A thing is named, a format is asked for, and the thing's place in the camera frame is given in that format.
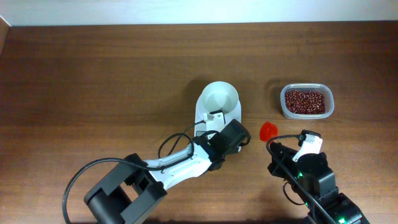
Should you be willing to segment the orange measuring scoop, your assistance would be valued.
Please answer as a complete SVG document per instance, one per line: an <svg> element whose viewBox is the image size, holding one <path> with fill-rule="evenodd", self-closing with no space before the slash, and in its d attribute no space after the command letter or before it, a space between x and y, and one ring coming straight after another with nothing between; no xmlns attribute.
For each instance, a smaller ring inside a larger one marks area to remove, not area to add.
<svg viewBox="0 0 398 224"><path fill-rule="evenodd" d="M263 142L267 142L271 138L277 137L279 130L277 126L271 122L265 122L260 130L259 138Z"/></svg>

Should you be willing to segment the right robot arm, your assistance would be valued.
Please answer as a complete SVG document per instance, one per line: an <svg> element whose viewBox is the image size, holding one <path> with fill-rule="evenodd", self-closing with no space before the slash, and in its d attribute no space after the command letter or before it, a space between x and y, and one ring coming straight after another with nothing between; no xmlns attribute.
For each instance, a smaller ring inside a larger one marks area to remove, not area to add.
<svg viewBox="0 0 398 224"><path fill-rule="evenodd" d="M267 143L271 175L283 178L309 209L297 223L369 224L361 209L336 186L326 154L309 153L296 161L297 151L280 142Z"/></svg>

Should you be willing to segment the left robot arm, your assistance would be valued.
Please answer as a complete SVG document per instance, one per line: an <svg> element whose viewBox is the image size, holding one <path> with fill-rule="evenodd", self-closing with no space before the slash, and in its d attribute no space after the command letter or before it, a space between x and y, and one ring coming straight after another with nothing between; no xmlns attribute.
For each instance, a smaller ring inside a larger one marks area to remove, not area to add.
<svg viewBox="0 0 398 224"><path fill-rule="evenodd" d="M236 119L221 131L206 131L175 154L143 161L125 157L84 197L98 223L143 223L167 195L184 180L218 170L228 154L245 146L251 137Z"/></svg>

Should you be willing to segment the white digital kitchen scale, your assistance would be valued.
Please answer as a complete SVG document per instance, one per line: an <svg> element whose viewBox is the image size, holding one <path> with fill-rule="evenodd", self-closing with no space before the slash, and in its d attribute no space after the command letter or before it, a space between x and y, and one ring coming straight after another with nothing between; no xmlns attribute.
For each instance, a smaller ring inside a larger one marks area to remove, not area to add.
<svg viewBox="0 0 398 224"><path fill-rule="evenodd" d="M195 109L194 136L201 136L207 131L221 132L233 119L242 123L241 103L239 100L223 98L219 100L207 100L200 96Z"/></svg>

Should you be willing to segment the white round bowl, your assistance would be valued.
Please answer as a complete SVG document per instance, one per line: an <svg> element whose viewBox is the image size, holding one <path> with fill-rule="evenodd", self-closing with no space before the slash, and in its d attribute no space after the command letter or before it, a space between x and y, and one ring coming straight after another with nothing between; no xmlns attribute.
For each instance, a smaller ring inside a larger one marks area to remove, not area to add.
<svg viewBox="0 0 398 224"><path fill-rule="evenodd" d="M200 95L200 103L208 112L221 110L224 114L232 112L238 105L239 95L234 86L217 81L208 84Z"/></svg>

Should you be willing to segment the red beans pile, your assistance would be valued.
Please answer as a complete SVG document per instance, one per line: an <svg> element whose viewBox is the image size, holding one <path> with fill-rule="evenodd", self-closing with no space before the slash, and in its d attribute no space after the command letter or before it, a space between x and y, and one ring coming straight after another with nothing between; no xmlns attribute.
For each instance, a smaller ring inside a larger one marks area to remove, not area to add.
<svg viewBox="0 0 398 224"><path fill-rule="evenodd" d="M290 90L284 94L286 108L294 114L323 114L325 97L316 91Z"/></svg>

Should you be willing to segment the clear plastic bean container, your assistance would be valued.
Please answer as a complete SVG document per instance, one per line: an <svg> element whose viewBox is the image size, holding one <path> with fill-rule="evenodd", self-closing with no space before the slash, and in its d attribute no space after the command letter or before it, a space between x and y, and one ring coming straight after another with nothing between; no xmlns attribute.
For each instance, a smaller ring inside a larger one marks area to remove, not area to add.
<svg viewBox="0 0 398 224"><path fill-rule="evenodd" d="M294 83L280 93L283 115L288 119L323 119L335 109L331 90L319 83Z"/></svg>

